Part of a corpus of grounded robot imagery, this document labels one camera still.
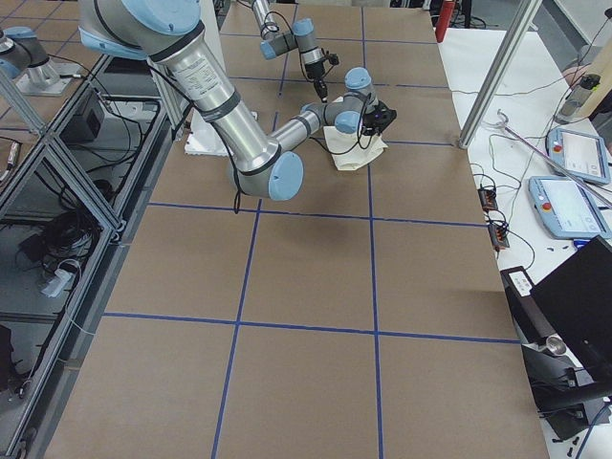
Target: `white table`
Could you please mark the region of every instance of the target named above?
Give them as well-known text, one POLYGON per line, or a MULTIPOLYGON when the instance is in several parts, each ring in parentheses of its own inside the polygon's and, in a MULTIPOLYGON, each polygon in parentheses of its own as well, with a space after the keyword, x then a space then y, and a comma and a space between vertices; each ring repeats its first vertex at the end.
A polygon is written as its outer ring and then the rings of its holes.
MULTIPOLYGON (((444 42, 440 44, 448 85, 453 91, 455 111, 462 126, 476 99, 476 94, 464 93, 475 93, 480 90, 503 37, 504 32, 501 31, 450 29, 444 42)), ((497 89, 497 94, 529 92, 560 78, 555 61, 537 33, 527 33, 497 89)), ((540 137, 546 134, 551 117, 567 88, 565 81, 559 80, 529 95, 496 96, 485 116, 485 121, 491 123, 499 121, 497 110, 501 109, 509 117, 509 126, 514 131, 523 137, 540 137)), ((570 126, 568 128, 575 131, 595 134, 595 129, 588 120, 570 126)), ((501 132, 487 126, 478 129, 469 148, 470 161, 480 164, 484 168, 484 173, 493 177, 497 186, 517 186, 516 181, 493 170, 489 148, 491 134, 501 134, 501 132)), ((522 187, 516 195, 510 229, 533 246, 535 263, 529 270, 529 275, 537 283, 575 252, 571 241, 557 240, 550 236, 528 198, 526 179, 535 175, 553 174, 543 159, 532 155, 531 150, 519 142, 494 137, 492 144, 496 168, 517 178, 524 177, 522 187)), ((538 144, 542 148, 543 145, 543 141, 538 144)), ((477 165, 473 166, 473 170, 476 173, 480 172, 477 165)), ((480 184, 480 177, 475 177, 475 181, 480 184)), ((483 180, 483 185, 489 183, 487 179, 483 180)), ((506 187, 497 191, 497 203, 509 219, 514 195, 515 191, 506 187)), ((610 213, 612 212, 604 213, 608 223, 612 222, 610 213)), ((499 254, 497 260, 499 269, 528 266, 532 259, 531 250, 513 235, 509 236, 509 241, 510 248, 499 254)), ((542 428, 548 440, 547 447, 551 458, 566 458, 567 451, 572 446, 571 440, 562 444, 552 443, 550 439, 555 437, 555 433, 545 421, 542 421, 542 428)), ((609 458, 610 451, 612 451, 612 426, 596 426, 581 459, 609 458)))

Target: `table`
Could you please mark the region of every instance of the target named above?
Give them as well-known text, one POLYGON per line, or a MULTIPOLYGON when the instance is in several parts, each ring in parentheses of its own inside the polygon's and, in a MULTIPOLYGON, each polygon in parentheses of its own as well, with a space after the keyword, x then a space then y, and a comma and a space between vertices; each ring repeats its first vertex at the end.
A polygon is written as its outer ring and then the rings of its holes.
MULTIPOLYGON (((339 54, 330 97, 370 70, 390 148, 306 142, 300 194, 234 215, 226 160, 176 145, 45 457, 545 457, 428 13, 277 7, 339 54)), ((222 43, 268 132, 315 99, 248 9, 222 43)))
MULTIPOLYGON (((453 91, 453 102, 459 122, 463 125, 476 95, 465 94, 477 92, 489 70, 493 57, 503 39, 499 31, 464 31, 448 30, 444 43, 440 46, 442 59, 448 76, 450 90, 453 91)), ((498 95, 527 93, 535 88, 549 85, 546 88, 525 95, 497 96, 493 99, 485 121, 496 122, 496 111, 503 110, 510 118, 509 126, 524 137, 539 137, 548 130, 555 107, 565 91, 567 84, 560 79, 560 72, 544 47, 537 33, 527 33, 511 66, 497 90, 498 95)), ((570 124, 568 128, 579 132, 596 134, 588 120, 570 124)), ((484 167, 484 172, 494 178, 498 186, 516 186, 515 180, 493 170, 492 156, 489 147, 491 134, 499 131, 481 127, 469 147, 470 161, 484 167)), ((552 175, 546 163, 539 157, 533 157, 531 151, 508 139, 494 137, 493 155, 498 170, 515 177, 525 174, 525 179, 535 175, 552 175)), ((475 173, 481 172, 478 165, 473 166, 475 173)), ((500 188, 498 204, 500 209, 510 217, 515 191, 500 188)), ((610 212, 604 212, 608 223, 610 212)), ((553 239, 542 226, 528 198, 526 180, 518 191, 511 230, 523 236, 535 249, 535 262, 528 270, 535 283, 550 273, 555 267, 571 256, 575 249, 571 241, 553 239)), ((528 266, 531 263, 531 252, 526 244, 510 235, 510 248, 499 254, 497 265, 500 270, 514 266, 528 266)), ((567 457, 571 441, 556 444, 550 441, 554 433, 547 423, 542 422, 549 441, 547 447, 552 458, 567 457)), ((612 426, 597 426, 589 440, 584 458, 604 458, 612 450, 612 426)))

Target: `white wall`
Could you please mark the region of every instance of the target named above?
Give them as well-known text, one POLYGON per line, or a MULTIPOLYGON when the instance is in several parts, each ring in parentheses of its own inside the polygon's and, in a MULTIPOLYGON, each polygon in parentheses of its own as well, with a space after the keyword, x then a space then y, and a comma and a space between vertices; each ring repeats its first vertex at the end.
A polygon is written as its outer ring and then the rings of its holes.
MULTIPOLYGON (((570 21, 591 42, 600 29, 605 16, 603 12, 612 7, 612 0, 555 0, 570 21)), ((612 37, 612 21, 608 21, 596 40, 597 45, 605 44, 612 37)))

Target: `black screen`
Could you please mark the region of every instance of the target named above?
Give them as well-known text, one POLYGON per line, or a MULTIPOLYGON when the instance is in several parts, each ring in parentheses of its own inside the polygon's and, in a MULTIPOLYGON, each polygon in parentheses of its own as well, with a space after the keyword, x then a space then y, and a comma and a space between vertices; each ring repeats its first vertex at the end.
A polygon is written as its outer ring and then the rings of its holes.
POLYGON ((612 247, 593 238, 541 280, 532 297, 593 379, 612 379, 612 247))

